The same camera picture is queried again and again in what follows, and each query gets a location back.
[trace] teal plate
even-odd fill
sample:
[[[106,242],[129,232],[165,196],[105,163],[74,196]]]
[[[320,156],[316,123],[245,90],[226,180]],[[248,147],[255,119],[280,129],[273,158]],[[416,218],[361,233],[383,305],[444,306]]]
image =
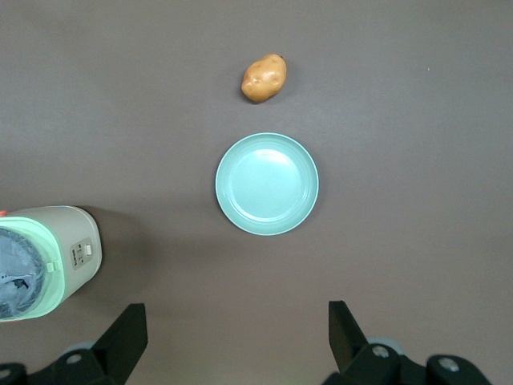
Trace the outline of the teal plate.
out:
[[[281,134],[264,132],[239,140],[217,169],[221,209],[252,234],[277,235],[295,228],[312,211],[318,191],[312,157]]]

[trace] brown potato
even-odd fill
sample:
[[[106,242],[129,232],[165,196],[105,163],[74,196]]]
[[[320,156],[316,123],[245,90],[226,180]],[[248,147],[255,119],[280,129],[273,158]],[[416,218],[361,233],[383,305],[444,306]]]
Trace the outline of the brown potato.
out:
[[[287,66],[277,54],[268,54],[248,67],[240,86],[253,102],[263,102],[277,94],[287,79]]]

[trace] mint green rim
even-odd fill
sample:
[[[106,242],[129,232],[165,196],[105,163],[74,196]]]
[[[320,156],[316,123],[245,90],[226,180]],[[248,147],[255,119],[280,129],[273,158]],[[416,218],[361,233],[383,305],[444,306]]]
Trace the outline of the mint green rim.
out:
[[[311,213],[319,176],[311,155],[294,139],[262,132],[236,142],[216,174],[226,217],[248,233],[270,236],[297,227]]]
[[[37,247],[46,268],[48,269],[48,264],[52,264],[54,268],[51,272],[46,271],[42,290],[34,305],[19,316],[2,321],[37,318],[50,313],[63,301],[66,291],[62,252],[57,239],[45,225],[26,217],[0,217],[0,227],[14,231],[28,239]]]

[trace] plate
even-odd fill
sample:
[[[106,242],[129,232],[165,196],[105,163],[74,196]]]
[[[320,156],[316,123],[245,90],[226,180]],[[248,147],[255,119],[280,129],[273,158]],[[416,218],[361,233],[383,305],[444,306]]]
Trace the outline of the plate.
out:
[[[310,154],[294,139],[271,132],[235,143],[216,174],[217,200],[226,217],[257,235],[294,229],[312,211],[318,191]]]

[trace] plate rim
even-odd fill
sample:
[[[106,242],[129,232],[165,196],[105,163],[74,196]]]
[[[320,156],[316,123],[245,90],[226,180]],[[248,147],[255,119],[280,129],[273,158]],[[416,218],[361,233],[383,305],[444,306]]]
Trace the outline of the plate rim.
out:
[[[287,229],[284,229],[284,230],[281,230],[281,231],[278,231],[278,232],[272,232],[272,233],[262,233],[262,232],[257,232],[257,231],[253,231],[253,230],[250,230],[250,229],[246,229],[243,225],[240,225],[240,224],[236,223],[226,213],[226,211],[223,208],[223,205],[220,202],[221,201],[221,199],[220,199],[220,182],[219,182],[220,170],[222,169],[223,163],[225,162],[228,154],[230,152],[232,152],[234,148],[238,147],[242,142],[245,142],[247,140],[251,140],[252,138],[259,137],[259,136],[275,136],[276,138],[280,138],[281,140],[285,139],[287,141],[292,142],[296,146],[298,146],[299,149],[302,151],[302,153],[307,156],[307,160],[312,165],[312,168],[313,168],[313,171],[314,171],[314,175],[315,175],[315,178],[314,178],[314,181],[315,181],[315,195],[313,197],[312,204],[309,206],[308,210],[305,211],[305,215],[301,218],[300,221],[297,221],[292,226],[287,226]],[[287,135],[284,135],[284,134],[280,134],[278,132],[257,132],[257,133],[254,133],[254,134],[251,134],[251,135],[248,135],[248,136],[245,136],[245,137],[239,139],[237,142],[232,144],[232,146],[230,146],[230,148],[224,153],[224,155],[222,156],[222,158],[221,158],[221,160],[219,162],[219,165],[217,166],[217,171],[216,171],[216,198],[217,198],[217,203],[220,206],[221,211],[223,212],[223,214],[230,220],[230,222],[232,222],[239,229],[244,230],[246,233],[251,233],[251,234],[254,234],[254,235],[260,235],[260,236],[264,236],[264,237],[271,237],[271,236],[274,236],[274,235],[280,235],[280,234],[283,234],[283,233],[287,233],[287,232],[295,229],[303,221],[305,221],[306,218],[309,217],[310,213],[313,211],[313,208],[315,207],[315,204],[317,203],[318,195],[319,195],[319,172],[317,170],[317,166],[315,165],[315,161],[313,160],[312,156],[306,150],[306,148],[301,143],[299,143],[297,140],[295,140],[294,138],[291,138],[290,136],[287,136]]]

